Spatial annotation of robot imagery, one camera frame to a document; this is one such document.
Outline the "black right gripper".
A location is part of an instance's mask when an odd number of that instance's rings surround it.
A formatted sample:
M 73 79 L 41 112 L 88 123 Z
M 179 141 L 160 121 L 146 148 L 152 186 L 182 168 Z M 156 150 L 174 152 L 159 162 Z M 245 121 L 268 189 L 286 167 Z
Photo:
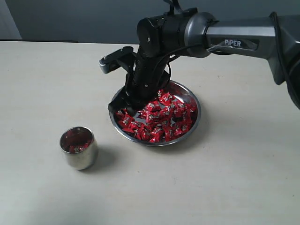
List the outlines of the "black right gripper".
M 142 48 L 135 53 L 130 46 L 121 48 L 120 54 L 120 61 L 127 69 L 125 85 L 108 104 L 108 110 L 114 114 L 126 108 L 129 115 L 135 116 L 168 83 L 169 73 L 165 68 L 169 55 L 150 57 Z

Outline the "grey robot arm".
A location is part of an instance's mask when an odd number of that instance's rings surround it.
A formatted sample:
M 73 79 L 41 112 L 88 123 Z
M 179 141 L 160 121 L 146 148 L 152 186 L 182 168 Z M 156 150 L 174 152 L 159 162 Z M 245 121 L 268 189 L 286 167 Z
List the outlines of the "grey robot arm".
M 165 67 L 180 56 L 204 58 L 211 53 L 243 55 L 268 61 L 274 82 L 286 83 L 291 100 L 300 104 L 300 17 L 278 16 L 218 21 L 196 8 L 178 15 L 144 18 L 137 25 L 139 48 L 129 46 L 101 60 L 103 71 L 127 71 L 125 85 L 108 110 L 135 112 L 164 88 L 170 74 Z

